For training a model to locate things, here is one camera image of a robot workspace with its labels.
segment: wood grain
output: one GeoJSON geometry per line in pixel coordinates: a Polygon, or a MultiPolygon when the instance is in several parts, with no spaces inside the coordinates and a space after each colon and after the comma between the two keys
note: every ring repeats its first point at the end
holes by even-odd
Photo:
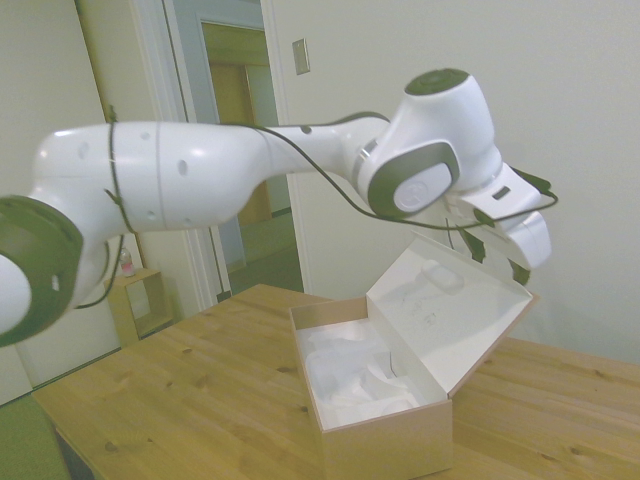
{"type": "MultiPolygon", "coordinates": [[[[258,286],[35,392],[98,478],[322,478],[288,309],[258,286]]],[[[640,367],[505,339],[455,395],[433,479],[640,478],[640,367]]]]}

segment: white foam insert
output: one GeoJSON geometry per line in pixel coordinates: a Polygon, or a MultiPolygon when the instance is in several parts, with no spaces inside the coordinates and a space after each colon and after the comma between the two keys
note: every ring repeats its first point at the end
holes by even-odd
{"type": "Polygon", "coordinates": [[[298,330],[298,345],[324,429],[426,404],[368,319],[298,330]]]}
{"type": "Polygon", "coordinates": [[[516,282],[421,235],[367,294],[376,328],[397,337],[394,351],[415,355],[447,393],[531,300],[516,282]]]}

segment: light switch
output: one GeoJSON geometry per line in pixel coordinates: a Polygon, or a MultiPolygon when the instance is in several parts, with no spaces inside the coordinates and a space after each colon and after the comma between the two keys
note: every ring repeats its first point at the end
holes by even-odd
{"type": "Polygon", "coordinates": [[[293,42],[293,59],[296,64],[296,73],[302,75],[311,71],[309,67],[309,56],[307,55],[307,40],[301,38],[293,42]]]}

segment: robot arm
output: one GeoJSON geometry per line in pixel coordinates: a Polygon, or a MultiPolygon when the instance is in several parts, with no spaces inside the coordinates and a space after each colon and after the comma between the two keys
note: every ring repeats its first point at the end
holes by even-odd
{"type": "MultiPolygon", "coordinates": [[[[537,205],[537,190],[502,162],[473,77],[434,71],[405,93],[391,122],[372,114],[273,131],[346,178],[385,219],[411,217],[443,195],[457,223],[477,210],[497,218],[537,205]]],[[[313,168],[282,138],[242,126],[141,122],[54,133],[38,151],[31,194],[0,199],[0,347],[77,306],[106,273],[105,242],[128,227],[219,224],[265,179],[313,168]]],[[[486,241],[523,267],[550,254],[537,212],[486,229],[486,241]]]]}

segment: open box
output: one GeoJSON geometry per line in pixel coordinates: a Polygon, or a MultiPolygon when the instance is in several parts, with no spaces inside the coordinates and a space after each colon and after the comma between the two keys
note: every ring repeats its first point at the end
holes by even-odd
{"type": "Polygon", "coordinates": [[[533,301],[416,234],[366,297],[291,309],[325,478],[450,468],[451,398],[533,301]]]}

